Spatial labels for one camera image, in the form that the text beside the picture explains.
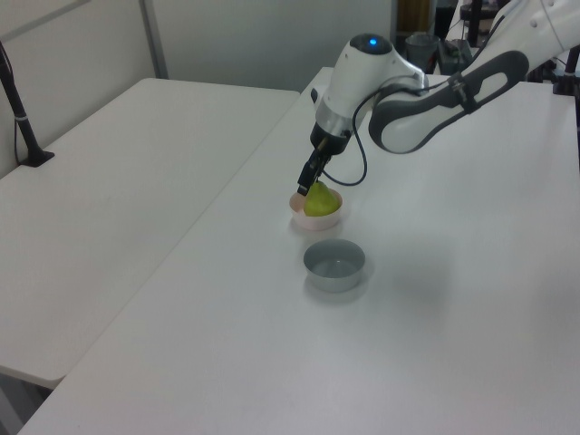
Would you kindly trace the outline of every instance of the black stand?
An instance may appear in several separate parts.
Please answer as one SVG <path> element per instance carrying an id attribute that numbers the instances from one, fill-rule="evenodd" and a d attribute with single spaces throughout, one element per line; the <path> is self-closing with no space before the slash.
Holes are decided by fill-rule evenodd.
<path id="1" fill-rule="evenodd" d="M 576 100 L 576 128 L 578 135 L 578 151 L 580 152 L 580 78 L 576 77 L 576 66 L 580 57 L 580 45 L 570 50 L 565 63 L 564 75 L 554 84 L 555 95 L 570 95 Z"/>
<path id="2" fill-rule="evenodd" d="M 479 22 L 481 21 L 481 0 L 472 0 L 469 18 L 468 42 L 471 47 L 478 45 Z"/>
<path id="3" fill-rule="evenodd" d="M 28 120 L 28 116 L 26 115 L 26 111 L 24 110 L 24 106 L 20 100 L 20 95 L 18 95 L 15 78 L 8 63 L 8 58 L 5 55 L 2 43 L 0 43 L 0 81 L 2 81 L 2 86 L 4 87 L 10 105 L 12 106 L 12 111 L 14 112 L 14 119 L 18 123 L 18 127 L 20 127 L 24 142 L 26 143 L 26 148 L 28 148 L 28 159 L 22 161 L 21 164 L 38 168 L 47 160 L 54 157 L 54 153 L 44 151 L 38 146 L 33 128 L 30 125 L 30 121 Z"/>

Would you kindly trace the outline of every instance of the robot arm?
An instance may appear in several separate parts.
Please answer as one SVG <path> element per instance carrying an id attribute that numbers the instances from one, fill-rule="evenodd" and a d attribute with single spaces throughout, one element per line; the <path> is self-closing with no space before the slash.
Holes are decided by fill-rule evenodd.
<path id="1" fill-rule="evenodd" d="M 353 130 L 349 122 L 360 124 L 352 119 L 353 112 L 368 95 L 378 94 L 369 123 L 372 140 L 390 152 L 413 152 L 511 89 L 546 59 L 578 45 L 579 22 L 577 0 L 512 0 L 499 12 L 497 30 L 473 64 L 435 89 L 427 88 L 424 75 L 388 42 L 388 53 L 372 54 L 353 41 L 362 38 L 372 44 L 379 37 L 354 38 L 341 53 L 318 105 L 310 138 L 315 150 L 304 165 L 298 191 L 305 195 L 330 158 L 343 152 Z"/>

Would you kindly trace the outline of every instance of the white bowl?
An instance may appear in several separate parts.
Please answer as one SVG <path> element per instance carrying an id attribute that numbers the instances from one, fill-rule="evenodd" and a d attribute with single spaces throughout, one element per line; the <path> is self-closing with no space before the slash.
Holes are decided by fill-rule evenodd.
<path id="1" fill-rule="evenodd" d="M 307 216 L 305 215 L 306 197 L 295 193 L 290 198 L 290 208 L 292 209 L 292 219 L 301 228 L 310 231 L 321 231 L 334 227 L 341 217 L 341 210 L 343 209 L 343 197 L 336 191 L 329 189 L 331 193 L 338 199 L 340 207 L 330 215 L 326 216 Z"/>

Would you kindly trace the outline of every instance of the white table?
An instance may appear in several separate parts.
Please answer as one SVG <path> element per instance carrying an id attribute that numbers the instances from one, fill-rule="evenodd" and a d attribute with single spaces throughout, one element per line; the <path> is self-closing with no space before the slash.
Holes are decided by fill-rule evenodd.
<path id="1" fill-rule="evenodd" d="M 339 188 L 338 227 L 308 233 L 287 204 L 308 93 L 22 435 L 577 431 L 573 100 L 521 83 L 407 156 L 365 132 L 369 178 Z M 328 170 L 354 179 L 356 148 Z M 305 282 L 302 255 L 327 237 L 367 254 L 351 292 Z"/>
<path id="2" fill-rule="evenodd" d="M 0 180 L 0 372 L 53 388 L 297 97 L 145 80 Z"/>

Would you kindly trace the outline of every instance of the green pear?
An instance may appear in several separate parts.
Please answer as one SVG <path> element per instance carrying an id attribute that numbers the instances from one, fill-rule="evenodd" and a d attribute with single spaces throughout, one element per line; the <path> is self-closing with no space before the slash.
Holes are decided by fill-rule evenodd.
<path id="1" fill-rule="evenodd" d="M 334 213 L 341 206 L 338 198 L 322 181 L 316 181 L 304 203 L 304 214 L 307 216 L 326 216 Z"/>

